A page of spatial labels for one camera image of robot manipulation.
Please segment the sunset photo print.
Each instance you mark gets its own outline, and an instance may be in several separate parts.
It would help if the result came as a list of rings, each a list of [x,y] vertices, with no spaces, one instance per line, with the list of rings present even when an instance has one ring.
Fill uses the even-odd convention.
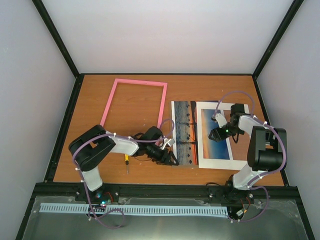
[[[172,149],[179,165],[194,167],[198,165],[198,126],[195,101],[172,101],[171,117],[174,121]]]

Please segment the white photo mat board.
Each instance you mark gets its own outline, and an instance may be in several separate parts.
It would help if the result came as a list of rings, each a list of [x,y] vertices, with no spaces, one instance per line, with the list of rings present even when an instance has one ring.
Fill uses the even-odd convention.
[[[215,142],[209,139],[212,129],[219,125],[213,116],[217,102],[196,102],[198,167],[203,169],[241,170],[247,163],[250,136],[240,134],[238,143],[232,137]]]

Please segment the yellow handled screwdriver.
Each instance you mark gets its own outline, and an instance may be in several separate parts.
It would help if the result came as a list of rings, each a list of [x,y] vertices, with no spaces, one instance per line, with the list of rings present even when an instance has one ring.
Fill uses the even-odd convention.
[[[129,174],[129,156],[127,154],[124,155],[125,157],[125,165],[126,165],[126,173]]]

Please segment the pink picture frame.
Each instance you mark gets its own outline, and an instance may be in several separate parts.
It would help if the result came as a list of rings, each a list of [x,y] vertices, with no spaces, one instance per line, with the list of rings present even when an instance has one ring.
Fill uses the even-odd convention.
[[[167,88],[168,84],[166,82],[159,82],[159,81],[147,81],[147,80],[136,80],[136,79],[122,79],[122,78],[116,78],[113,82],[110,94],[108,96],[101,120],[100,125],[104,125],[107,119],[108,112],[111,107],[111,103],[113,100],[113,97],[115,95],[117,86],[119,83],[122,84],[130,84],[130,85],[142,85],[142,86],[153,86],[153,87],[162,87],[162,94],[161,94],[161,101],[160,101],[160,107],[159,107],[159,113],[158,113],[158,119],[157,119],[157,127],[160,128],[162,122],[163,122],[163,115],[164,115],[164,109],[165,109],[165,101],[166,101],[166,95],[167,95]]]

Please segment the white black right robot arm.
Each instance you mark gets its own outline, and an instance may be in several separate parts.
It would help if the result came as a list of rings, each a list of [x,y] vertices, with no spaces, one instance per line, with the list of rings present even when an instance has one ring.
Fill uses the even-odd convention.
[[[287,132],[283,128],[274,128],[266,121],[260,121],[255,115],[245,112],[243,104],[231,106],[230,120],[218,113],[216,109],[211,119],[218,124],[212,129],[208,138],[221,142],[231,137],[235,143],[239,135],[249,135],[247,163],[225,183],[224,197],[239,201],[254,190],[255,183],[263,177],[280,172],[287,162]]]

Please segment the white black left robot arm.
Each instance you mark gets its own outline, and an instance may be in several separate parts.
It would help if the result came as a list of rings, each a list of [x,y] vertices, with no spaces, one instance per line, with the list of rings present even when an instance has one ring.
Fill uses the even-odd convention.
[[[176,156],[169,149],[174,144],[175,141],[164,136],[156,126],[150,127],[145,133],[120,136],[98,124],[73,140],[68,149],[76,170],[80,172],[81,181],[87,187],[86,195],[96,202],[104,195],[98,165],[109,153],[132,157],[147,155],[158,165],[178,166]]]

